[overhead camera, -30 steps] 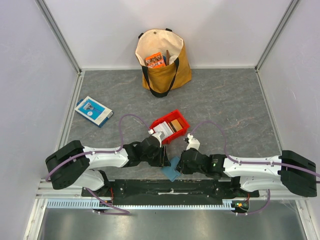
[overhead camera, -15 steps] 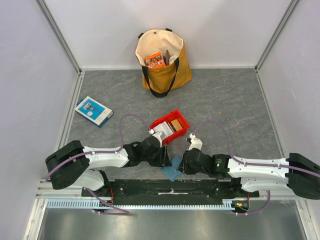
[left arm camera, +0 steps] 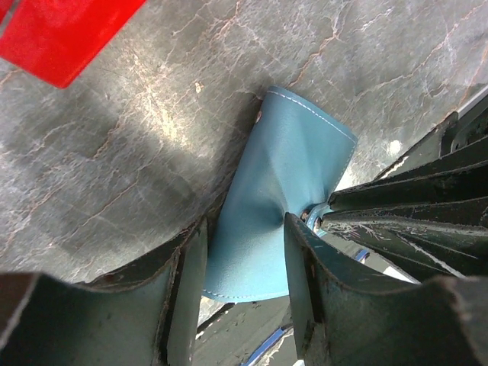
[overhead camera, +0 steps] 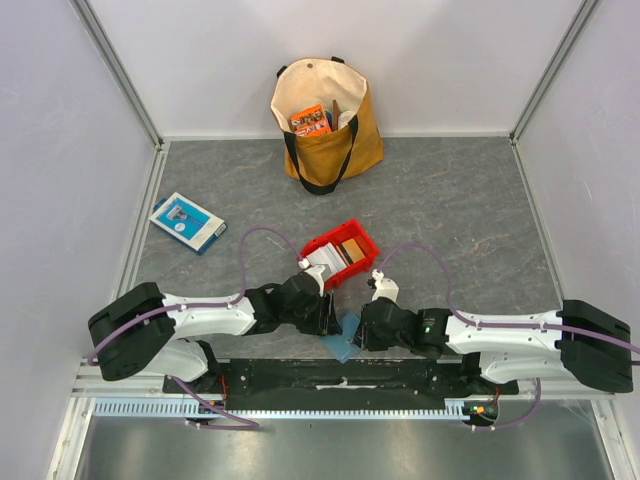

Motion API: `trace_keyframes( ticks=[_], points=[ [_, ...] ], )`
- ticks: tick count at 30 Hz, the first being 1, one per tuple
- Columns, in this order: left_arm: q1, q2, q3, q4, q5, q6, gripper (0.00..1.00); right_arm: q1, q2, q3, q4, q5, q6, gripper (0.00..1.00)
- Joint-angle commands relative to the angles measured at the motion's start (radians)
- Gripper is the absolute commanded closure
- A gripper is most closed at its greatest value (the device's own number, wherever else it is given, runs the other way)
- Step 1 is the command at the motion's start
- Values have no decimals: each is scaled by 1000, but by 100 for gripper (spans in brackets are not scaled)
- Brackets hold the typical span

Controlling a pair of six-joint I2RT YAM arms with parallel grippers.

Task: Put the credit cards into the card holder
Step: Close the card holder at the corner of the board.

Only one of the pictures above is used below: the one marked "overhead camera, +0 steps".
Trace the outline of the blue leather card holder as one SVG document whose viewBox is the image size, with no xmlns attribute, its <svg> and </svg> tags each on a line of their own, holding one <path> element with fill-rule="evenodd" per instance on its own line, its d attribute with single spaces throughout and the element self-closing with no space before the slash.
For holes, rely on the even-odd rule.
<svg viewBox="0 0 640 480">
<path fill-rule="evenodd" d="M 361 351 L 355 343 L 359 325 L 359 317 L 354 313 L 347 313 L 339 320 L 339 326 L 342 328 L 340 334 L 321 338 L 325 349 L 341 364 L 345 364 Z"/>
</svg>

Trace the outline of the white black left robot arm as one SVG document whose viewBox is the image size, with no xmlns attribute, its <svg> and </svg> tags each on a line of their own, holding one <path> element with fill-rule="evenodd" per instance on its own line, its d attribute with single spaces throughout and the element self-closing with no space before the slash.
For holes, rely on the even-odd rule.
<svg viewBox="0 0 640 480">
<path fill-rule="evenodd" d="M 142 283 L 89 319 L 94 349 L 88 362 L 106 381 L 150 372 L 210 392 L 221 368 L 207 335 L 262 335 L 282 325 L 318 337 L 341 333 L 333 297 L 319 280 L 302 272 L 282 284 L 209 298 L 171 295 L 154 282 Z"/>
</svg>

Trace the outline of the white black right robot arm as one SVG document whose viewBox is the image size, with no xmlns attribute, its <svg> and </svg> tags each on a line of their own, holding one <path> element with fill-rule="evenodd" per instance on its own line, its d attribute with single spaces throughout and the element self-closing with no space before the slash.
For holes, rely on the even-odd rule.
<svg viewBox="0 0 640 480">
<path fill-rule="evenodd" d="M 432 360 L 461 355 L 470 361 L 458 368 L 458 381 L 473 394 L 534 378 L 572 378 L 608 393 L 633 390 L 630 327 L 580 300 L 538 314 L 487 316 L 413 312 L 378 298 L 363 307 L 354 341 L 371 352 L 399 347 Z"/>
</svg>

